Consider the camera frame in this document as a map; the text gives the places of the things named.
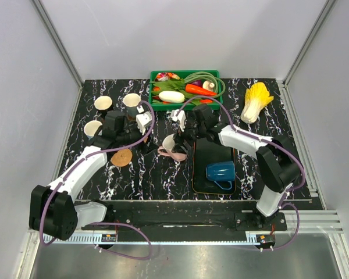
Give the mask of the pink cup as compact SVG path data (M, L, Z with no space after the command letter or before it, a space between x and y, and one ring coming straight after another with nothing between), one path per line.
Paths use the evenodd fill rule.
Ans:
M185 161L187 159L187 154L175 151L176 143L174 136L174 134L168 135L163 140L162 145L158 148L158 154L170 157L177 162Z

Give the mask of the woven rattan coaster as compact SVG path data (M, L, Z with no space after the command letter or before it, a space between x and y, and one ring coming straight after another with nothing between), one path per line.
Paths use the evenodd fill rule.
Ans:
M125 167L131 162L132 157L133 154L130 149L122 149L111 157L111 163L116 167Z

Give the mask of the grey blue cup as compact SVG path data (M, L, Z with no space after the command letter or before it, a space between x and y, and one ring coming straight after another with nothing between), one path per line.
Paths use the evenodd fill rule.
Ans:
M123 98L123 104L127 109L127 113L130 117L135 118L138 114L144 112L143 107L140 105L141 97L138 94L130 93Z

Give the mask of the light blue cup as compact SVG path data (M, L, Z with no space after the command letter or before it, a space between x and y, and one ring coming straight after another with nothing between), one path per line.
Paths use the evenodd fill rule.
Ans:
M84 126L84 134L87 136L88 139L91 139L101 126L102 123L98 120L89 121Z

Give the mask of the white cup dark body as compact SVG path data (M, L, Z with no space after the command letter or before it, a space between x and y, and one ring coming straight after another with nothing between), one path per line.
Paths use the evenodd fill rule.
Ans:
M99 112L113 110L113 100L109 96L100 96L94 101L94 106Z

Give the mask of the dark blue cup front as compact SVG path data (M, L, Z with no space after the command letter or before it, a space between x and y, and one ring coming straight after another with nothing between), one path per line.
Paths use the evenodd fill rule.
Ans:
M228 191L233 188L235 182L235 165L233 161L211 163L206 167L206 178L214 182L220 189ZM229 183L223 187L220 183Z

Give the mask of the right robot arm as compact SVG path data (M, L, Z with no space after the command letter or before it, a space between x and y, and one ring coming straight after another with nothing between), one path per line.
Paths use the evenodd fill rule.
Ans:
M264 183L261 196L252 217L254 226L268 229L274 216L283 208L283 201L294 190L294 182L305 181L305 171L290 141L280 135L267 137L254 134L237 127L231 121L222 123L206 104L193 109L195 121L188 122L182 109L173 110L170 117L179 124L179 131L169 137L170 156L182 162L187 157L186 145L201 138L219 146L233 148L258 162L261 179Z

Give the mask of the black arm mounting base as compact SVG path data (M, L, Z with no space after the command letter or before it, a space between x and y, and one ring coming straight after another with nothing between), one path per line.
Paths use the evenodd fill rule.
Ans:
M106 202L108 216L101 225L86 230L118 228L118 240L142 238L125 225L140 229L152 242L242 241L246 231L286 231L283 213L262 217L255 202L246 201L113 201Z

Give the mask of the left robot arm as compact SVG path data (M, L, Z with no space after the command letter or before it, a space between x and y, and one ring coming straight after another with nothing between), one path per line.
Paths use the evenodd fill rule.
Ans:
M107 230L115 217L102 202L76 205L79 192L116 152L132 148L149 136L154 113L144 112L133 123L120 111L108 111L103 121L93 120L84 127L89 138L76 161L47 186L37 185L31 192L29 227L55 239L67 240L76 229L95 223Z

